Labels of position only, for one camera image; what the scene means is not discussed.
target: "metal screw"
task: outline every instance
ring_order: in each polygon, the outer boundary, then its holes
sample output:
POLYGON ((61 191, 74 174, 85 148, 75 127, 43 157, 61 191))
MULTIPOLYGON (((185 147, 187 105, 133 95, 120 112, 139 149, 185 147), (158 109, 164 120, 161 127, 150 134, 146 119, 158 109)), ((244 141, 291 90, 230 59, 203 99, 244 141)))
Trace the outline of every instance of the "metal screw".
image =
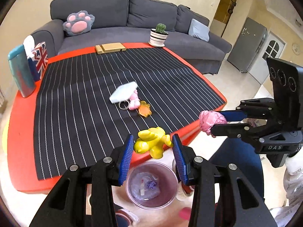
POLYGON ((229 169, 231 169, 231 170, 237 169, 237 166, 236 166, 235 164, 229 164, 228 167, 229 167, 229 169))
POLYGON ((71 165, 69 168, 72 172, 76 171, 78 169, 77 165, 71 165))
POLYGON ((104 163, 110 163, 110 162, 112 162, 112 158, 111 157, 105 157, 104 159, 103 159, 103 162, 104 163))
POLYGON ((200 156, 196 156, 196 157, 194 158, 194 161, 195 161, 195 162, 198 162, 198 163, 201 163, 201 162, 203 161, 203 158, 200 157, 200 156))

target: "gray sofa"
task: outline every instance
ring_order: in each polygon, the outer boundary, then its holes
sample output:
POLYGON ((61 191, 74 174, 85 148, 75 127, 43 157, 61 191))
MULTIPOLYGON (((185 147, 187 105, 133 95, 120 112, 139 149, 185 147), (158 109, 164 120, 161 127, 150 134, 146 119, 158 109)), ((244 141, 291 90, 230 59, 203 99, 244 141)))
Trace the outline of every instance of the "gray sofa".
POLYGON ((209 42, 188 35, 194 18, 205 25, 209 20, 183 5, 158 0, 53 0, 52 20, 32 33, 35 42, 46 42, 49 57, 68 51, 114 42, 148 42, 150 29, 158 23, 167 27, 165 46, 201 73, 218 73, 231 44, 213 33, 209 42), (67 37, 62 24, 70 13, 86 10, 95 16, 92 30, 67 37))

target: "white door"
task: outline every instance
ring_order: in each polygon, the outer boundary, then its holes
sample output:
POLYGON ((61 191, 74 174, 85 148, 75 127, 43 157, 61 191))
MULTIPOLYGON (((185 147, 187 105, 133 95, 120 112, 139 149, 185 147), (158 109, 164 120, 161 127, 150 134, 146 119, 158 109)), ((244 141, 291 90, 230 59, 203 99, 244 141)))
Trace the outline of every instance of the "white door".
POLYGON ((263 84, 267 76, 269 75, 266 58, 279 58, 284 48, 285 43, 270 33, 263 49, 259 53, 259 56, 255 60, 249 73, 260 83, 263 84))

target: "yellow toy duck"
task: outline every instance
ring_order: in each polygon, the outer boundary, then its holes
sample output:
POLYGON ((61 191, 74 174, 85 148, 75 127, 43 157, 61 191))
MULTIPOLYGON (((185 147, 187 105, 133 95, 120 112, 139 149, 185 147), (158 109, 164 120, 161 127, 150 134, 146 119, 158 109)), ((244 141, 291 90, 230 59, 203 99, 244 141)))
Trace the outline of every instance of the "yellow toy duck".
POLYGON ((139 138, 134 144, 134 151, 137 154, 144 154, 149 151, 154 159, 163 157, 163 145, 172 147, 170 135, 165 135, 165 131, 161 127, 149 128, 138 133, 139 138))

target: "plastic bag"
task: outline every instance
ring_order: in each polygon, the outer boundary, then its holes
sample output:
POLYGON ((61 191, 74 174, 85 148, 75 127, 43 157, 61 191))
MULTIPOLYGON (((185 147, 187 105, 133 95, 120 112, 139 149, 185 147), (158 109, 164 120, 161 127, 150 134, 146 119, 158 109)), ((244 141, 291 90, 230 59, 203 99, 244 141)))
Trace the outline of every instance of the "plastic bag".
POLYGON ((199 120, 201 131, 204 131, 207 135, 212 135, 212 137, 215 136, 211 134, 211 128, 215 124, 227 124, 223 114, 216 111, 202 111, 199 115, 199 120))
POLYGON ((154 199, 160 194, 159 179, 152 173, 139 173, 131 181, 131 194, 138 200, 154 199))

